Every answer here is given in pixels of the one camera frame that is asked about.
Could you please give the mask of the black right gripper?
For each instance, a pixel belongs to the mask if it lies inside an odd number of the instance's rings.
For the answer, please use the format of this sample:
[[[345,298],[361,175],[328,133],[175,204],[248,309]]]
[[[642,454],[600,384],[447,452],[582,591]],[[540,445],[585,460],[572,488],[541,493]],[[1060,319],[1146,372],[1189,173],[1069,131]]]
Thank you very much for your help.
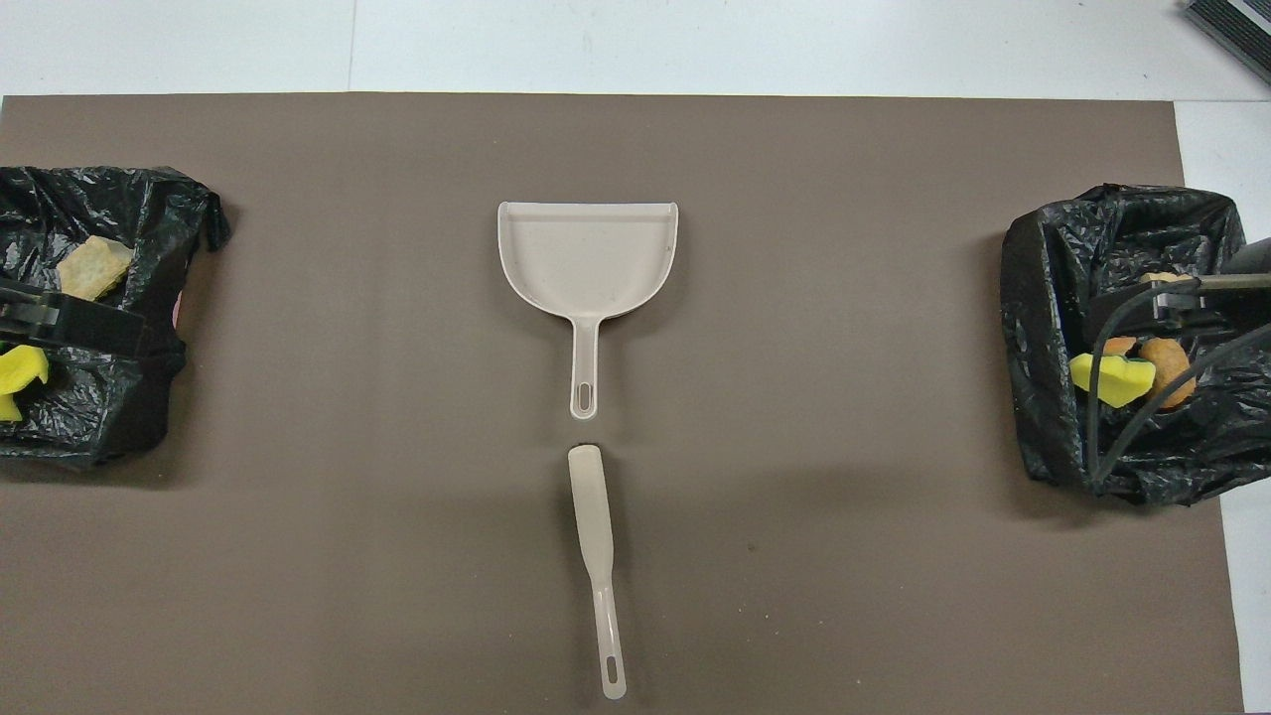
[[[1220,343],[1267,325],[1270,240],[1240,248],[1215,273],[1193,276],[1193,288],[1167,291],[1150,304],[1152,338]]]

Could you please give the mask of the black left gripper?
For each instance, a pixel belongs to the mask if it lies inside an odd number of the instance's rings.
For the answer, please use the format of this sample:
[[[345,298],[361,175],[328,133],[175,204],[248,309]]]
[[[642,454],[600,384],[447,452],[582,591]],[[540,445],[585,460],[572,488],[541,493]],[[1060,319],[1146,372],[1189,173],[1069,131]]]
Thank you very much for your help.
[[[141,358],[149,353],[150,331],[141,314],[1,279],[1,339],[44,349]]]

